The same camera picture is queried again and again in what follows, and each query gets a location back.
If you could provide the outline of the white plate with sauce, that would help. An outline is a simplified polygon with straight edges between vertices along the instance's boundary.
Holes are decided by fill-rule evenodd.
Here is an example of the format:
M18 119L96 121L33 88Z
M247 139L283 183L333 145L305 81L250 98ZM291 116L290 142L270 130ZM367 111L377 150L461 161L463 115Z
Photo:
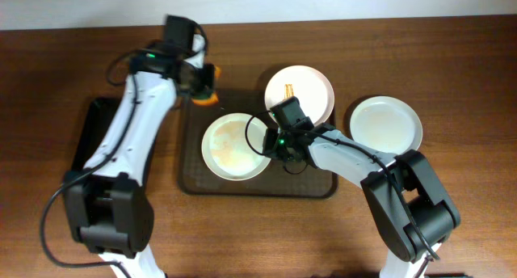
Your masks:
M263 149L267 126L246 113L230 113L213 121L201 141L201 153L208 169L229 181L244 181L261 174L270 158L256 154Z
M292 65L277 72L268 82L264 102L270 109L286 97L286 87L300 101L302 111L314 125L326 122L334 109L334 89L317 69L306 65Z

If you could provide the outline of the orange and green sponge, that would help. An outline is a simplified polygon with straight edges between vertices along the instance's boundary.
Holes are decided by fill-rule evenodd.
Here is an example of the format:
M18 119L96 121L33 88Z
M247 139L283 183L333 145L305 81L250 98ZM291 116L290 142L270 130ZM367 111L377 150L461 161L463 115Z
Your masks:
M219 99L216 93L216 82L221 76L221 69L213 64L205 64L197 74L191 93L191 101L198 106L211 106Z

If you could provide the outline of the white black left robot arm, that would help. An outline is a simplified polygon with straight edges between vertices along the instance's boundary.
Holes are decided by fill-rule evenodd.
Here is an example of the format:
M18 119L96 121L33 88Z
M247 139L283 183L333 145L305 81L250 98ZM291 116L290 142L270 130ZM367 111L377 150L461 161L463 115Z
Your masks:
M98 148L65 173L61 194L72 239L118 277L163 277L149 240L154 212L145 195L153 147L177 98L209 100L216 67L195 21L168 15L160 40L125 55L124 94Z

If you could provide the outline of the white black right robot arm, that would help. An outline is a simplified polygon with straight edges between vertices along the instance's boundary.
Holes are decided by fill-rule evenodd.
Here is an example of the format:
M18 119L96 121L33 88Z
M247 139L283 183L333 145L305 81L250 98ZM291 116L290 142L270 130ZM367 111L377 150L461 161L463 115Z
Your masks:
M315 125L298 98L269 108L277 128L263 139L263 156L305 162L361 188L376 228L389 249L382 277L423 277L436 251L460 225L460 213L423 154L382 153Z

